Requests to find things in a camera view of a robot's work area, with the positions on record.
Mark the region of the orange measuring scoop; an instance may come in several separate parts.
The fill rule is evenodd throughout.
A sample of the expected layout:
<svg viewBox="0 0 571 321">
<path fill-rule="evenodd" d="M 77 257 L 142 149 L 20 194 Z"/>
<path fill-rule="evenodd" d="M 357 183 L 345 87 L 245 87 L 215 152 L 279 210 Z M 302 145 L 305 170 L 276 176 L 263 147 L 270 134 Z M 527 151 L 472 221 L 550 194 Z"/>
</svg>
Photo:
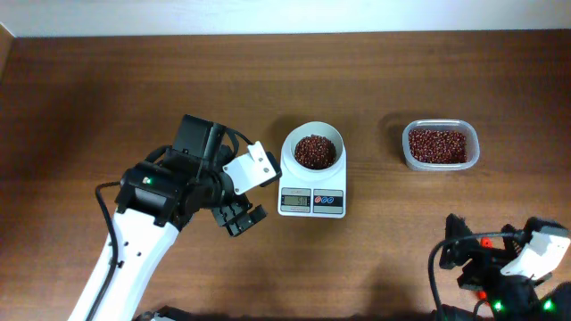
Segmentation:
<svg viewBox="0 0 571 321">
<path fill-rule="evenodd" d="M 488 238 L 488 237 L 483 237 L 483 238 L 480 240 L 480 244 L 481 244 L 483 247 L 485 247 L 485 248 L 492 248 L 492 247 L 493 247 L 492 240 L 491 240 L 490 238 Z M 485 291 L 483 291 L 483 290 L 478 290 L 478 291 L 476 292 L 476 297 L 477 297 L 479 300 L 486 300 L 486 299 L 487 299 L 487 294 L 486 294 Z"/>
</svg>

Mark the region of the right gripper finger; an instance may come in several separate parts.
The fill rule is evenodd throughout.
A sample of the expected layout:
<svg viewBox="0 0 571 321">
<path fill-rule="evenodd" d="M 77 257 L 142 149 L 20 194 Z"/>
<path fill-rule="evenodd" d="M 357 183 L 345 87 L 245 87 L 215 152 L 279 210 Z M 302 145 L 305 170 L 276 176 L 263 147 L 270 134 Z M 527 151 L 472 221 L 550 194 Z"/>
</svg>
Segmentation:
<svg viewBox="0 0 571 321">
<path fill-rule="evenodd" d="M 445 221 L 445 239 L 451 241 L 443 247 L 445 252 L 460 252 L 465 250 L 469 244 L 469 240 L 460 240 L 460 237 L 472 235 L 472 231 L 468 228 L 464 218 L 456 214 L 449 214 Z"/>
<path fill-rule="evenodd" d="M 529 218 L 524 226 L 524 230 L 527 234 L 532 232 L 543 233 L 543 234 L 567 234 L 568 229 L 562 226 L 560 223 L 546 219 L 546 218 Z"/>
</svg>

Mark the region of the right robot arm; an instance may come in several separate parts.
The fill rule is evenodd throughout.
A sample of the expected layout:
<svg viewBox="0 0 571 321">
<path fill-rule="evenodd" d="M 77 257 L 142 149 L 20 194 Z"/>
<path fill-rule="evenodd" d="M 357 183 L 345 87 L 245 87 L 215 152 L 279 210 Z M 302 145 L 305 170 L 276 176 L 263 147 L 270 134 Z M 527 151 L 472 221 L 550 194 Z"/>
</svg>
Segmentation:
<svg viewBox="0 0 571 321">
<path fill-rule="evenodd" d="M 448 215 L 445 237 L 428 257 L 435 304 L 431 318 L 477 320 L 478 310 L 486 304 L 495 320 L 568 320 L 570 283 L 543 298 L 535 289 L 552 277 L 569 248 L 570 231 L 553 220 L 531 217 L 521 229 L 507 224 L 499 232 L 475 234 L 464 218 Z M 462 268 L 457 279 L 460 289 L 485 294 L 472 311 L 442 303 L 434 274 L 437 254 L 441 255 L 439 268 Z"/>
</svg>

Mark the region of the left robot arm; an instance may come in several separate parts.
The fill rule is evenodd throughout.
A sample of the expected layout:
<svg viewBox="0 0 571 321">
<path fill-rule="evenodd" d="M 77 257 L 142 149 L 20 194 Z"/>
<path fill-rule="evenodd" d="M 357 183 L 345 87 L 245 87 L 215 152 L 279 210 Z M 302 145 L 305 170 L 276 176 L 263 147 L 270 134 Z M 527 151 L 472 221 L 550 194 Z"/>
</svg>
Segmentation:
<svg viewBox="0 0 571 321">
<path fill-rule="evenodd" d="M 110 212 L 96 187 L 108 236 L 71 312 L 72 320 L 130 320 L 154 270 L 182 229 L 200 210 L 237 237 L 267 215 L 246 193 L 280 179 L 275 156 L 260 142 L 219 123 L 186 115 L 175 141 L 150 152 L 116 181 Z"/>
</svg>

